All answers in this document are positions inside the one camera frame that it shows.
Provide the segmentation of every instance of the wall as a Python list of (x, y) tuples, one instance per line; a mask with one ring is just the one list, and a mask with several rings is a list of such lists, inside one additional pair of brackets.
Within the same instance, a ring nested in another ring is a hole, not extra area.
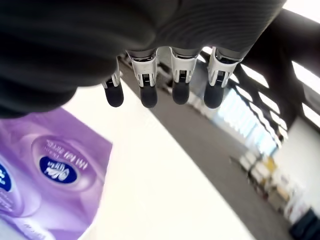
[(306, 204), (320, 215), (320, 134), (298, 117), (274, 160), (289, 180), (302, 189)]

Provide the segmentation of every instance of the milka logo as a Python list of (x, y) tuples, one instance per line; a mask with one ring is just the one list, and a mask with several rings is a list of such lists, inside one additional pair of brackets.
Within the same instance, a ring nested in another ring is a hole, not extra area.
[(77, 173), (66, 162), (51, 159), (44, 156), (40, 159), (41, 172), (50, 180), (60, 184), (71, 184), (77, 180)]
[(7, 170), (0, 164), (0, 189), (4, 189), (7, 192), (11, 189), (11, 179)]
[(60, 181), (63, 182), (64, 180), (66, 180), (70, 173), (70, 170), (65, 166), (66, 165), (64, 163), (60, 162), (48, 162), (48, 167), (46, 168), (44, 173), (51, 176), (52, 179), (58, 178)]
[(4, 181), (5, 174), (6, 174), (6, 172), (3, 172), (2, 170), (0, 170), (0, 184), (2, 184), (2, 185), (6, 184), (6, 182)]

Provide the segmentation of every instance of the purple package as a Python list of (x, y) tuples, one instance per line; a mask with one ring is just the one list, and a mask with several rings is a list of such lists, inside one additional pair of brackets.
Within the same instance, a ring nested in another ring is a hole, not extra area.
[(77, 240), (97, 213), (111, 149), (62, 108), (0, 120), (0, 218), (30, 240)]

